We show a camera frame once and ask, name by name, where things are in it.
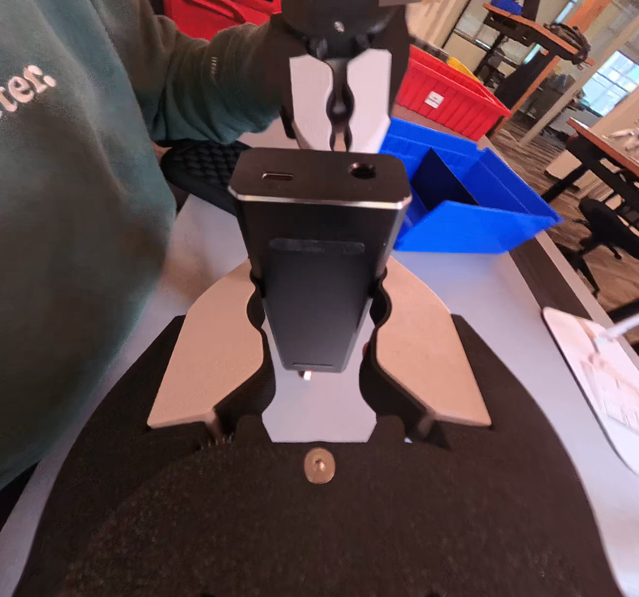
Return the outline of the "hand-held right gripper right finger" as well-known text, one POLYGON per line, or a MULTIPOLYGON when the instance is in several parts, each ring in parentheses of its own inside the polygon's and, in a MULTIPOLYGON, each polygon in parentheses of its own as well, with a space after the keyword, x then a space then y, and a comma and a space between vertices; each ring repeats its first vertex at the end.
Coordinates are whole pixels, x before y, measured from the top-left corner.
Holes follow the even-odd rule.
POLYGON ((376 417, 397 417, 411 442, 434 442, 442 424, 490 428, 491 417, 453 316, 396 258, 372 300, 359 390, 376 417))

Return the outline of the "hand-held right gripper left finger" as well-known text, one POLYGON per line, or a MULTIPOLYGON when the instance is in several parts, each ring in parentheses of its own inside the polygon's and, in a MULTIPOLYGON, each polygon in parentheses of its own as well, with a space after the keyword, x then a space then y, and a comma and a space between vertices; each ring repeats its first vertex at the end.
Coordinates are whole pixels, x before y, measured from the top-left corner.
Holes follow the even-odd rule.
POLYGON ((148 415, 152 429, 202 423, 214 438, 262 417, 276 376, 260 290, 244 261, 189 308, 148 415))

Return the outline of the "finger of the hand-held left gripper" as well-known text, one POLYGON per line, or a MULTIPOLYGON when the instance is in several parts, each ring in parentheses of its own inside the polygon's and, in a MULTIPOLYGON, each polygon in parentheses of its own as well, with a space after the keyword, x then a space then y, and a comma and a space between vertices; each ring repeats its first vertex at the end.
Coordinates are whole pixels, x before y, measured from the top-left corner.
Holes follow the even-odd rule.
POLYGON ((301 149, 330 151, 333 131, 327 104, 333 87, 331 67, 312 56, 290 59, 292 128, 301 149))
POLYGON ((348 123, 351 152, 378 153, 387 134, 391 61, 388 50, 368 49, 347 65, 347 84, 353 96, 348 123))

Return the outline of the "large black USB hub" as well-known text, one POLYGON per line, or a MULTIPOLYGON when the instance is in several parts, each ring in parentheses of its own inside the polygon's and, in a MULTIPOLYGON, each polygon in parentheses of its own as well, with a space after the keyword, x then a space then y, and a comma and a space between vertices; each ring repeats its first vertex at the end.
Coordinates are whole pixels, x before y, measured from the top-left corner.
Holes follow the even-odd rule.
POLYGON ((283 367, 343 372, 411 202, 404 163, 255 147, 228 190, 283 367))

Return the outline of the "blue plastic bin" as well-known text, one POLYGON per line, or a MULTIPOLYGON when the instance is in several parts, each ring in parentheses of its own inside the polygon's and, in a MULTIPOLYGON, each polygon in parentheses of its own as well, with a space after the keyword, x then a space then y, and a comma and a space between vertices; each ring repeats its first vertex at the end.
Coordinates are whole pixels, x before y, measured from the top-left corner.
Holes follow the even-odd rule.
POLYGON ((380 153, 400 159, 410 183, 397 251, 498 255, 562 221, 494 151, 471 140, 394 118, 380 153), (446 164, 478 206, 445 201, 428 211, 411 187, 424 160, 446 164))

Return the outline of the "person's left forearm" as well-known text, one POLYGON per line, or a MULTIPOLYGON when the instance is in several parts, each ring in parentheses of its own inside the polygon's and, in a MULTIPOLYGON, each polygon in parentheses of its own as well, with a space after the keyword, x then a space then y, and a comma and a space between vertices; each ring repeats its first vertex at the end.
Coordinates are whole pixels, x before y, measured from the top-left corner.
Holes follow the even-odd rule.
POLYGON ((276 120, 290 59, 279 15, 222 30, 209 42, 152 11, 137 20, 135 64, 127 70, 152 141, 228 144, 276 120))

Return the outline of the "red plastic bin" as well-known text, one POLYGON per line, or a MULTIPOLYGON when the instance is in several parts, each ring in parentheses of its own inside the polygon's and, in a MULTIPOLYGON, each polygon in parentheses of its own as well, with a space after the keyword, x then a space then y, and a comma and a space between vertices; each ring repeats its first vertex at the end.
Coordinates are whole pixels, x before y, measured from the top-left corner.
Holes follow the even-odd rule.
POLYGON ((415 45, 396 103, 473 141, 510 113, 481 82, 415 45))

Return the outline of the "black divider of blue bin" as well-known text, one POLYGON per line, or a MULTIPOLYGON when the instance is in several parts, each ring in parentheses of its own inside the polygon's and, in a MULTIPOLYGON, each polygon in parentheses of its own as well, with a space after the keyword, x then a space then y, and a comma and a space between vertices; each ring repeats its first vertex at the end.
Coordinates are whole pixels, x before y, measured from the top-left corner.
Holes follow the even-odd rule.
POLYGON ((445 201, 478 206, 472 194, 443 162, 424 160, 411 178, 411 187, 428 211, 445 201))

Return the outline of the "black backpack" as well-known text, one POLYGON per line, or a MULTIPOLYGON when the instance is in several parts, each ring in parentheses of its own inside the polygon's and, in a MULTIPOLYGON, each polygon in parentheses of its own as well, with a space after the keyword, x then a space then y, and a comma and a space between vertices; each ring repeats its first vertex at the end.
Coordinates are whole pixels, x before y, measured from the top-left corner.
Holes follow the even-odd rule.
POLYGON ((591 46, 585 34, 583 34, 577 26, 568 26, 567 24, 552 22, 545 24, 544 27, 576 49, 573 60, 576 59, 577 63, 583 63, 587 60, 591 46))

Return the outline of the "person's green sweatshirt torso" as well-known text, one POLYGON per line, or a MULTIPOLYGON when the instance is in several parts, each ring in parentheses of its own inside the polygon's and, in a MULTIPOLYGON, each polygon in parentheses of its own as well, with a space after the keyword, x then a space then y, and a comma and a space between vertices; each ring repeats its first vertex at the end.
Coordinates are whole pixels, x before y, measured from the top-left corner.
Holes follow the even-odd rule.
POLYGON ((148 0, 1 0, 1 487, 77 416, 156 283, 151 139, 180 36, 148 0))

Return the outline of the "black office chair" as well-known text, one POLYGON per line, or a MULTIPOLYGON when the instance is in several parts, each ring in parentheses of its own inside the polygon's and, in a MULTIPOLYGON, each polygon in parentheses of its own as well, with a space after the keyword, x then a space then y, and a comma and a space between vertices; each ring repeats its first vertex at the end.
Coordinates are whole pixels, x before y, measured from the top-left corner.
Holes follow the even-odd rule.
POLYGON ((573 267, 584 275, 593 288, 593 296, 597 298, 600 288, 585 261, 585 256, 603 246, 612 251, 618 260, 621 259, 619 250, 638 260, 638 235, 633 233, 631 227, 604 202, 583 199, 579 202, 578 208, 583 215, 580 222, 587 227, 590 235, 579 242, 580 247, 576 251, 573 267))

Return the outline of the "wooden side table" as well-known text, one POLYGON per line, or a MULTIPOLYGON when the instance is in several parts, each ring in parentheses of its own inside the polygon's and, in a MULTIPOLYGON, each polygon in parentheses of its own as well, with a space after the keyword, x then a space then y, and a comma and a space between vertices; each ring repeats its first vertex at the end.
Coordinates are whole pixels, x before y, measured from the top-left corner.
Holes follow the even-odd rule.
POLYGON ((638 163, 616 149, 607 139, 596 135, 587 125, 573 118, 568 119, 568 126, 575 130, 576 135, 568 138, 566 150, 572 154, 579 165, 567 176, 555 182, 540 197, 550 204, 559 195, 573 186, 587 172, 592 172, 600 181, 608 186, 615 194, 621 196, 634 210, 638 210, 638 188, 622 180, 620 174, 613 173, 602 164, 602 160, 615 163, 625 176, 638 182, 638 163))

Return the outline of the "window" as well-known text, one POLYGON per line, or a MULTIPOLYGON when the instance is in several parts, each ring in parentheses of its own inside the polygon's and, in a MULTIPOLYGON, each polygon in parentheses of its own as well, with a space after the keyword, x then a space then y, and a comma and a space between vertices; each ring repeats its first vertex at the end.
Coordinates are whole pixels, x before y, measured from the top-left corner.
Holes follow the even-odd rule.
POLYGON ((604 117, 638 87, 638 63, 616 51, 585 83, 581 102, 604 117))

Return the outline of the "red handled crate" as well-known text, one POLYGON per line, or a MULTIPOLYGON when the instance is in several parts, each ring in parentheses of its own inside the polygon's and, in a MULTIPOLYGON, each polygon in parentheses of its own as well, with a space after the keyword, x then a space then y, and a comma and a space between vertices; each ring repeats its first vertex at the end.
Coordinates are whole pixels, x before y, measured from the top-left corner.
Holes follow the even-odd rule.
POLYGON ((165 16, 182 33, 205 40, 244 23, 262 25, 281 12, 281 0, 163 0, 163 4, 165 16))

